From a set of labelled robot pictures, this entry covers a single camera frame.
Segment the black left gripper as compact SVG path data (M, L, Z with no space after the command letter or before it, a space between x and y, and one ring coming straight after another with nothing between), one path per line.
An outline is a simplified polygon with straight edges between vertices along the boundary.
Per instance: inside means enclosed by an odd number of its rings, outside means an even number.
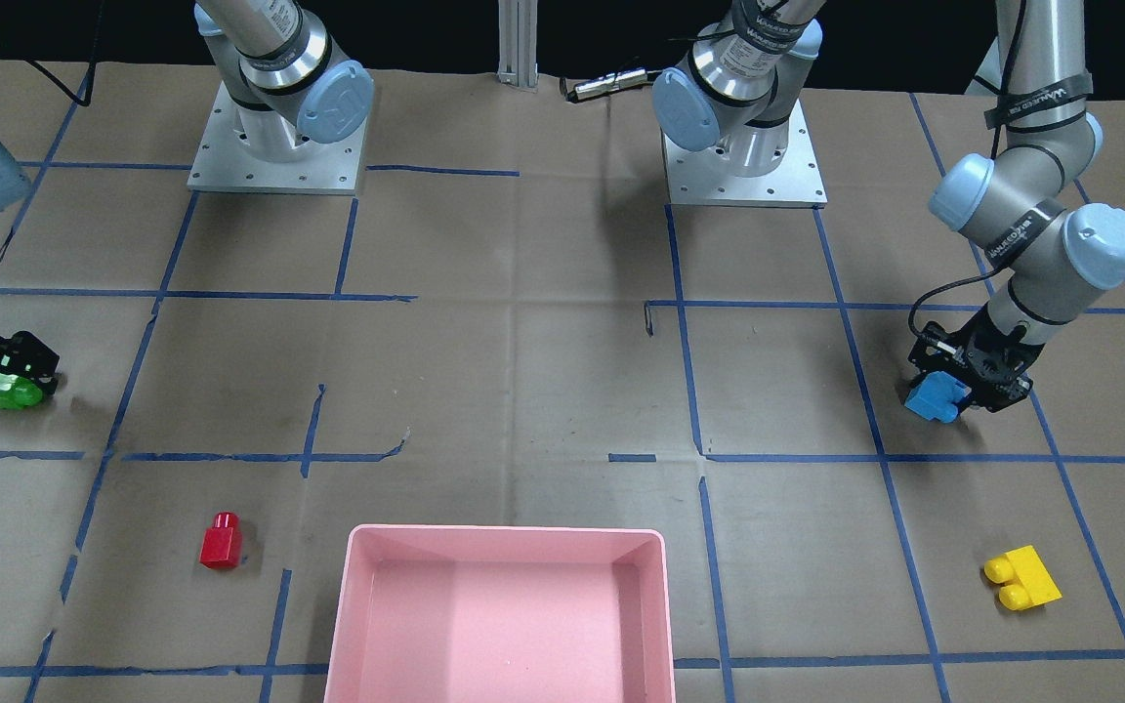
M964 411L981 406L996 413L1026 400L1034 387L1027 375L1034 363L1034 346L1025 342L1026 335L1022 323L1010 334L1000 332L987 309L952 333L929 321L909 355L918 369L909 390L926 373L946 372L970 388Z

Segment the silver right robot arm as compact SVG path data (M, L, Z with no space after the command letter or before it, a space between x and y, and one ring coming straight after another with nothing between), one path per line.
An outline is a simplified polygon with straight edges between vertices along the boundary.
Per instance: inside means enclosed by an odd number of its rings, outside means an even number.
M353 195L375 84L316 13L295 1L197 1L222 85L187 184L197 192ZM0 213L32 183L0 142ZM58 355L39 337L0 335L0 406L57 391Z

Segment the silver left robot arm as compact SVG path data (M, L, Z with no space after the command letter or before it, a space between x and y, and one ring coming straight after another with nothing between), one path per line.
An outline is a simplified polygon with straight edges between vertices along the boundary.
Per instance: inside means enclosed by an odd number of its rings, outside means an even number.
M730 4L652 80L665 138L698 152L764 132L784 145L821 48L820 9L818 1ZM1088 110L1094 76L1080 1L1000 1L976 80L994 94L983 117L994 152L960 159L929 208L982 250L992 274L1009 279L954 332L907 319L918 373L906 408L944 423L973 406L994 413L1026 399L1028 368L1048 340L1125 280L1125 210L1102 202L1068 209L1059 200L1104 143Z

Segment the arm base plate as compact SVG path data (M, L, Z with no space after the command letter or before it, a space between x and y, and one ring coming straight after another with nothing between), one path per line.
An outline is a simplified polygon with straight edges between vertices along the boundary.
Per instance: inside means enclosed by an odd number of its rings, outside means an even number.
M338 143L304 139L273 111L250 110L219 85L187 187L224 193L356 196L371 120Z
M673 205L821 208L829 201L800 102L786 123L741 126L702 151L664 135L662 154Z

